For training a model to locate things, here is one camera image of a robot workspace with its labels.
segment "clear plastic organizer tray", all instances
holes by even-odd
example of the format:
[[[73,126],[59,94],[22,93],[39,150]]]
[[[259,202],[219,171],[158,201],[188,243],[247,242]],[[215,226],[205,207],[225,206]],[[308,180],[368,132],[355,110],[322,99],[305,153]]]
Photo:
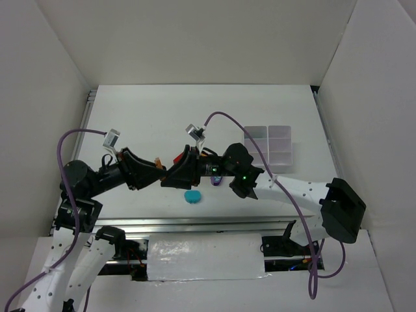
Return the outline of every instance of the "clear plastic organizer tray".
[[[255,125],[244,127],[253,137],[274,173],[292,166],[292,129],[289,125]],[[260,154],[244,134],[244,146],[253,156],[253,166],[264,167]]]

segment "metal frame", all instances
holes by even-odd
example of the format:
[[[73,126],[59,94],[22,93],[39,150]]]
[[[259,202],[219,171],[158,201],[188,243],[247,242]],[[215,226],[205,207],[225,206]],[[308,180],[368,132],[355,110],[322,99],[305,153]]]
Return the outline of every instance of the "metal frame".
[[[93,234],[102,226],[114,226],[125,231],[127,239],[149,239],[155,233],[242,233],[256,232],[263,236],[282,235],[291,216],[254,216],[218,218],[149,218],[99,219]]]

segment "black bracket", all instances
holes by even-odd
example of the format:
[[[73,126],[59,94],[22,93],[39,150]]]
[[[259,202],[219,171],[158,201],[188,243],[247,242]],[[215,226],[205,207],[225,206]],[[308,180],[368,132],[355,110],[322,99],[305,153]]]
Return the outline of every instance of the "black bracket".
[[[81,233],[91,233],[103,205],[96,200],[75,200]],[[62,201],[55,220],[56,230],[60,227],[75,229],[75,217],[69,199]]]
[[[97,231],[96,240],[103,239],[114,245],[115,253],[113,258],[119,258],[122,247],[125,244],[125,231],[113,226],[103,226]]]
[[[338,178],[326,185],[328,191],[322,205],[322,226],[329,236],[353,244],[363,221],[366,205],[350,185]]]

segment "white panel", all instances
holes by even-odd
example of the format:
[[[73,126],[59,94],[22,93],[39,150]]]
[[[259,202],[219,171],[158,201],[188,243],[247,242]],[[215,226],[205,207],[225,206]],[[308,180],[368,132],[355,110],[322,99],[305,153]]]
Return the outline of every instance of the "white panel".
[[[260,234],[152,235],[150,281],[244,280],[265,277]]]
[[[356,0],[37,0],[88,82],[319,85]]]
[[[358,1],[318,93],[397,311],[415,302],[415,51],[416,26],[397,1]]]
[[[0,43],[0,237],[45,235],[59,197],[56,145],[80,124],[88,88],[33,0],[0,1]]]
[[[2,310],[12,293],[25,283],[27,269],[37,240],[36,237],[0,239],[0,307]],[[17,306],[18,300],[19,297],[13,301],[12,309]]]
[[[128,146],[138,157],[159,157],[173,165],[185,144],[195,144],[185,132],[201,126],[214,111],[230,113],[242,125],[291,125],[294,164],[286,176],[330,182],[335,168],[309,86],[275,85],[149,85],[100,86],[88,127],[121,132],[116,148]],[[242,131],[223,116],[215,116],[206,130],[205,145],[222,155],[242,142]],[[79,158],[97,170],[106,150],[100,136],[85,136]],[[213,187],[202,178],[196,205],[184,199],[184,190],[161,188],[156,182],[143,190],[121,185],[96,197],[104,208],[100,218],[166,218],[212,216],[295,216],[292,205],[271,200],[241,199],[228,187],[232,178]]]
[[[49,244],[49,237],[39,239],[28,278],[42,267]],[[238,281],[136,282],[128,276],[98,276],[87,311],[392,312],[367,232],[360,231],[357,242],[345,247],[344,270],[336,278],[320,279],[315,301],[309,299],[308,273],[302,271]],[[339,243],[327,239],[322,256],[322,274],[332,273],[341,262]]]

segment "white table surface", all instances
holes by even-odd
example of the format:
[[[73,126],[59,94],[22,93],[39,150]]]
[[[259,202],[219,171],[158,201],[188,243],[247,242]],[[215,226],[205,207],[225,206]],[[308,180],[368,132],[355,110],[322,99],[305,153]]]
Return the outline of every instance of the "white table surface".
[[[185,132],[189,124],[203,125],[214,111],[224,111],[242,125],[290,125],[294,165],[285,176],[330,182],[335,168],[319,114],[309,86],[283,85],[143,85],[100,86],[87,128],[119,130],[116,148],[129,147],[138,157],[159,157],[173,165],[185,144],[193,139]],[[206,145],[222,154],[242,132],[223,116],[209,124]],[[79,159],[94,170],[101,165],[103,137],[87,134]],[[184,190],[161,188],[159,183],[130,191],[125,185],[96,197],[104,207],[100,218],[172,218],[210,216],[295,216],[290,205],[276,201],[238,198],[228,187],[213,187],[209,178],[199,186],[203,200],[190,205]]]

